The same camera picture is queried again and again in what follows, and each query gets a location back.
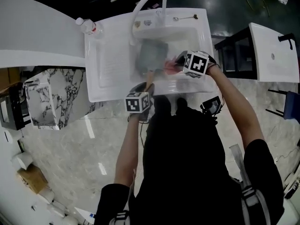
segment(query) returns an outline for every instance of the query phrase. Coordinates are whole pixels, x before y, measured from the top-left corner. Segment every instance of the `sink basin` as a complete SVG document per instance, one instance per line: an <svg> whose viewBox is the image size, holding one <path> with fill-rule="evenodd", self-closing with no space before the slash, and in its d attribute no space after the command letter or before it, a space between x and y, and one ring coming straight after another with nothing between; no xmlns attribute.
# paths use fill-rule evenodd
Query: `sink basin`
<svg viewBox="0 0 300 225"><path fill-rule="evenodd" d="M206 10L199 8L167 8L165 23L157 27L154 17L157 9L140 11L133 27L133 35L141 39L156 39L169 46L167 58L172 59L184 50L201 50L213 57L210 28ZM174 21L173 17L189 17L197 14L199 19ZM104 38L95 40L85 35L85 64L88 95L91 102L123 99L128 91L145 81L135 67L139 46L130 44L128 24L132 14L122 14L99 22L104 27ZM209 76L191 78L183 73L166 75L155 73L155 95L187 92L215 92L215 82Z"/></svg>

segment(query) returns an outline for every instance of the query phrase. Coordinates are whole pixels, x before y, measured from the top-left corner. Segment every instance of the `faucet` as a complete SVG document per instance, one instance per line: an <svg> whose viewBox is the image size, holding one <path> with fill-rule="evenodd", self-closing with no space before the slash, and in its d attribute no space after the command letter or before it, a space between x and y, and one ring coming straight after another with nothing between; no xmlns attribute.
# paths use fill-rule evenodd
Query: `faucet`
<svg viewBox="0 0 300 225"><path fill-rule="evenodd" d="M130 45L136 45L137 40L135 39L135 37L133 36L133 32L132 32L132 27L135 23L135 18L137 16L137 14L139 13L139 11L142 9L142 7L145 5L145 3L148 0L140 0L140 2L136 5L135 9L132 12L132 18L131 18L131 22L129 25L129 43ZM156 11L156 16L157 16L157 23L159 25L164 25L165 23L165 7L167 5L167 0L163 0L163 8L162 11L157 10Z"/></svg>

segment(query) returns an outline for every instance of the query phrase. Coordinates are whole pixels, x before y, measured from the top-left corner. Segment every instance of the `black t-shirt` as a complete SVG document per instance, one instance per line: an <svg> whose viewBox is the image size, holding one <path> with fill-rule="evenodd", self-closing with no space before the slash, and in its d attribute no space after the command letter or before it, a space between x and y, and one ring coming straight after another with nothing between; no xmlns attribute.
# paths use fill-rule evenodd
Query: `black t-shirt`
<svg viewBox="0 0 300 225"><path fill-rule="evenodd" d="M202 114L189 112L189 121L173 116L157 118L154 128L150 124L144 180L138 195L129 200L131 224L244 224L240 185L228 174L217 130ZM181 133L193 136L170 134L178 124L199 119L204 124L200 128L181 128ZM196 143L201 136L203 142ZM284 211L283 188L265 141L255 140L247 146L244 164L253 187L265 197L271 224L276 224ZM129 188L121 184L105 186L95 224L109 224L123 211L128 193ZM256 206L249 213L251 224L265 224L261 208Z"/></svg>

